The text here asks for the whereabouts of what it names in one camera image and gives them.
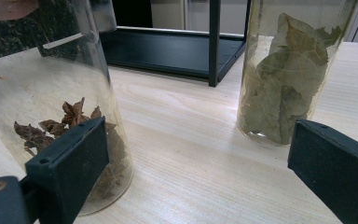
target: dried herb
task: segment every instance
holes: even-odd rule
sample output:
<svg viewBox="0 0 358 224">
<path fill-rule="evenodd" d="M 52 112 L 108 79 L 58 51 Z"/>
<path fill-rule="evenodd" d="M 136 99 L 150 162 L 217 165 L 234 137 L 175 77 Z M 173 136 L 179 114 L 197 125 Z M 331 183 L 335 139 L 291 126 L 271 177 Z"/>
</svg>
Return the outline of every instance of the dried herb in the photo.
<svg viewBox="0 0 358 224">
<path fill-rule="evenodd" d="M 62 110 L 64 112 L 62 122 L 58 122 L 53 119 L 47 119 L 39 122 L 39 126 L 44 131 L 32 127 L 31 124 L 28 126 L 23 126 L 15 121 L 15 132 L 20 136 L 20 138 L 25 140 L 24 149 L 32 156 L 34 156 L 34 153 L 32 150 L 30 150 L 30 148 L 35 147 L 37 153 L 39 153 L 41 150 L 51 144 L 54 139 L 59 138 L 62 134 L 64 134 L 77 124 L 88 119 L 99 118 L 103 115 L 100 110 L 100 107 L 97 106 L 92 111 L 89 117 L 84 116 L 84 102 L 84 97 L 79 102 L 73 105 L 64 102 L 62 105 Z M 120 185 L 119 179 L 123 176 L 122 174 L 127 167 L 127 163 L 125 162 L 126 152 L 124 142 L 121 139 L 121 136 L 117 133 L 115 129 L 116 127 L 116 124 L 109 122 L 105 123 L 110 162 L 109 165 L 101 173 L 101 176 L 98 179 L 94 190 L 91 192 L 88 200 L 103 199 L 113 196 L 114 194 L 112 192 L 112 188 L 114 186 Z M 47 136 L 47 133 L 53 135 L 54 138 Z"/>
<path fill-rule="evenodd" d="M 246 94 L 241 99 L 242 128 L 262 133 L 287 145 L 296 119 L 306 118 L 313 96 L 321 87 L 327 69 L 327 48 L 341 35 L 313 29 L 286 14 L 278 19 L 278 33 L 268 56 L 254 72 L 245 74 Z"/>
</svg>

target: transparent cylinder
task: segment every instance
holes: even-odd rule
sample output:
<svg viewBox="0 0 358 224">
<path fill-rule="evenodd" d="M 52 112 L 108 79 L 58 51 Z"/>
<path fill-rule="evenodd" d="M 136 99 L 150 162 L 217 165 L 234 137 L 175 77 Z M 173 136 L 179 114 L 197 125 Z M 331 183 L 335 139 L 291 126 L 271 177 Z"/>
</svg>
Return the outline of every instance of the transparent cylinder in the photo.
<svg viewBox="0 0 358 224">
<path fill-rule="evenodd" d="M 95 212 L 127 189 L 133 168 L 90 2 L 18 2 L 0 0 L 30 9 L 0 10 L 0 139 L 24 168 L 67 130 L 105 116 L 110 162 L 80 214 Z"/>
<path fill-rule="evenodd" d="M 356 0 L 253 0 L 237 126 L 257 142 L 290 145 L 310 119 Z"/>
</svg>

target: black metal rack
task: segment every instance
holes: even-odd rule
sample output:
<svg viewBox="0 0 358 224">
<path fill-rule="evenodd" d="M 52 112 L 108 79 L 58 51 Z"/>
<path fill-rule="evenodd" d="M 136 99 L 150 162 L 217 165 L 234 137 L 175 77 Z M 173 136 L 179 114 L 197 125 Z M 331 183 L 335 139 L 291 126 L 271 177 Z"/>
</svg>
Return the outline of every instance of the black metal rack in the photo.
<svg viewBox="0 0 358 224">
<path fill-rule="evenodd" d="M 243 37 L 220 35 L 221 0 L 210 1 L 210 33 L 119 28 L 100 34 L 108 64 L 207 80 L 216 87 L 243 53 L 250 2 Z"/>
</svg>

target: jar with bay leaves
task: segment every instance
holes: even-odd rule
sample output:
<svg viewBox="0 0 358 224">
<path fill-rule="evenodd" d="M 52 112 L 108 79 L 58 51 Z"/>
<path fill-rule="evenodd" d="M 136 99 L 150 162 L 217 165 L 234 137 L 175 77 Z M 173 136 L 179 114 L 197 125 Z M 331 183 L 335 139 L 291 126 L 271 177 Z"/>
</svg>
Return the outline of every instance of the jar with bay leaves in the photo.
<svg viewBox="0 0 358 224">
<path fill-rule="evenodd" d="M 257 142 L 287 146 L 310 119 L 356 0 L 253 0 L 237 126 Z"/>
<path fill-rule="evenodd" d="M 105 117 L 110 162 L 80 215 L 114 202 L 133 173 L 93 17 L 93 7 L 99 10 L 100 3 L 106 2 L 0 0 L 0 7 L 7 4 L 16 14 L 0 10 L 0 139 L 18 164 L 24 167 L 83 121 Z M 109 30 L 106 23 L 103 30 Z"/>
</svg>

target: light wood tabletop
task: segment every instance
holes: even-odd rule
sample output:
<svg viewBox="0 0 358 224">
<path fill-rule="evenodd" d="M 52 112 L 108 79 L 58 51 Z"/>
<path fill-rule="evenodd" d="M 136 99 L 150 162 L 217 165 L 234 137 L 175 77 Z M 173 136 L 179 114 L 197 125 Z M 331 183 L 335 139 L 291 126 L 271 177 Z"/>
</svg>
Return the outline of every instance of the light wood tabletop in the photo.
<svg viewBox="0 0 358 224">
<path fill-rule="evenodd" d="M 216 88 L 110 67 L 134 176 L 76 223 L 340 223 L 287 168 L 289 147 L 236 127 L 243 55 Z M 312 120 L 358 141 L 358 43 L 343 43 Z M 24 172 L 0 141 L 0 176 Z"/>
</svg>

